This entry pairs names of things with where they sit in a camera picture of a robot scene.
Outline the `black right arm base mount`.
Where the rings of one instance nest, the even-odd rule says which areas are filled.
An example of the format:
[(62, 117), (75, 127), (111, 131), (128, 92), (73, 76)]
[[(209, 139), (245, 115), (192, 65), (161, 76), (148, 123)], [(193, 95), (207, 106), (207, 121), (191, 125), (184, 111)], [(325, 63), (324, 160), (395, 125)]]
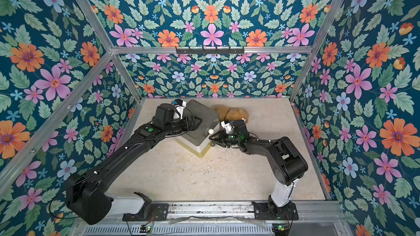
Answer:
[(266, 202), (252, 201), (252, 206), (254, 208), (255, 219), (257, 220), (295, 221), (299, 219), (296, 205), (293, 202), (278, 207), (271, 197), (269, 197), (269, 200)]

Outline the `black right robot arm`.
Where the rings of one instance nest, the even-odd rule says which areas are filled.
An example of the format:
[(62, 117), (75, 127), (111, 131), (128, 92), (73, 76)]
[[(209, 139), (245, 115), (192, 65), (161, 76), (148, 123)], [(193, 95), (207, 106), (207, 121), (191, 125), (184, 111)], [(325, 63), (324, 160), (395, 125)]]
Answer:
[(239, 149), (247, 155), (267, 158), (276, 178), (269, 202), (275, 208), (283, 208), (291, 202), (295, 184), (308, 171), (308, 164), (288, 137), (280, 139), (260, 139), (247, 130), (244, 120), (223, 121), (221, 130), (208, 131), (212, 144), (223, 148)]

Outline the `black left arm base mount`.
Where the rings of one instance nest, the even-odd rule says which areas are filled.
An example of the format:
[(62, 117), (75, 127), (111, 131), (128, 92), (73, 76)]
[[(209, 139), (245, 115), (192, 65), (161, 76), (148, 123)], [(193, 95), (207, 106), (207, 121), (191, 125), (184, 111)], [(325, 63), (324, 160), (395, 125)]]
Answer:
[(169, 204), (153, 202), (149, 197), (140, 192), (134, 192), (136, 200), (142, 200), (141, 208), (134, 213), (123, 215), (123, 221), (165, 221), (169, 212)]

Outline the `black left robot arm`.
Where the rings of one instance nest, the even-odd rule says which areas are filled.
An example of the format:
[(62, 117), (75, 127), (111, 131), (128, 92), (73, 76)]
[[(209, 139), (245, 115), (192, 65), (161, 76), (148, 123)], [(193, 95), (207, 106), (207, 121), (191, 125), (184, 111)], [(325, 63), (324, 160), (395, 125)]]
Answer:
[(83, 175), (72, 174), (66, 182), (66, 206), (88, 225), (107, 216), (138, 214), (150, 199), (141, 193), (134, 196), (112, 196), (107, 191), (113, 182), (140, 156), (160, 141), (195, 131), (202, 123), (181, 101), (163, 103), (155, 116), (101, 164)]

